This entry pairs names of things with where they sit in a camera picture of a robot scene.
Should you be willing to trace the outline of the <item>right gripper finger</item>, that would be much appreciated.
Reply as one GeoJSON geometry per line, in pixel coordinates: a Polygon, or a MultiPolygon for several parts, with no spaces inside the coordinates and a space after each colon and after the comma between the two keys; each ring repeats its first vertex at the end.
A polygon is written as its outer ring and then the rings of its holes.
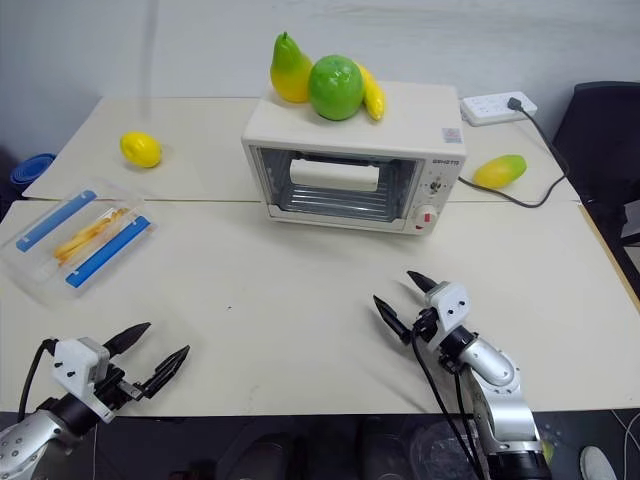
{"type": "Polygon", "coordinates": [[[399,320],[395,310],[378,296],[373,296],[374,304],[385,324],[395,333],[402,343],[410,343],[412,332],[399,320]]]}
{"type": "Polygon", "coordinates": [[[408,270],[407,275],[425,295],[428,295],[438,287],[438,283],[436,281],[417,271],[408,270]]]}

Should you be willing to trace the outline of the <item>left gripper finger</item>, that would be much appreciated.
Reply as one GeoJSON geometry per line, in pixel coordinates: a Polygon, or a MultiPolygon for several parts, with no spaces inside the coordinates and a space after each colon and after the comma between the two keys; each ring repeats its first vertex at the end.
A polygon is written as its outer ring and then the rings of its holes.
{"type": "Polygon", "coordinates": [[[121,355],[133,346],[150,326],[150,322],[133,325],[116,334],[104,343],[103,346],[108,350],[110,357],[121,355]]]}
{"type": "Polygon", "coordinates": [[[179,371],[190,351],[186,345],[169,355],[154,370],[153,375],[139,386],[143,397],[153,398],[179,371]]]}

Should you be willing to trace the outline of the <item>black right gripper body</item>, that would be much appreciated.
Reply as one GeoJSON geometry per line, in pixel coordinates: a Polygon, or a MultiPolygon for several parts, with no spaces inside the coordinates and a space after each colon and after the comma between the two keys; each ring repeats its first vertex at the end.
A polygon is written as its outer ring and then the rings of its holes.
{"type": "Polygon", "coordinates": [[[438,345],[439,315],[434,307],[422,309],[416,318],[411,330],[411,345],[414,346],[419,340],[426,345],[438,345]]]}

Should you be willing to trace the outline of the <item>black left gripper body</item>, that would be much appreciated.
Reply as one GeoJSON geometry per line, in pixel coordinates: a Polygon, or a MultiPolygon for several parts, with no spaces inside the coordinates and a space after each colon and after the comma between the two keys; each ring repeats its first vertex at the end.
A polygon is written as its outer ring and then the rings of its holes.
{"type": "Polygon", "coordinates": [[[147,392],[141,384],[130,384],[125,372],[117,366],[109,366],[106,376],[95,385],[94,394],[110,411],[117,411],[130,401],[147,398],[147,392]]]}

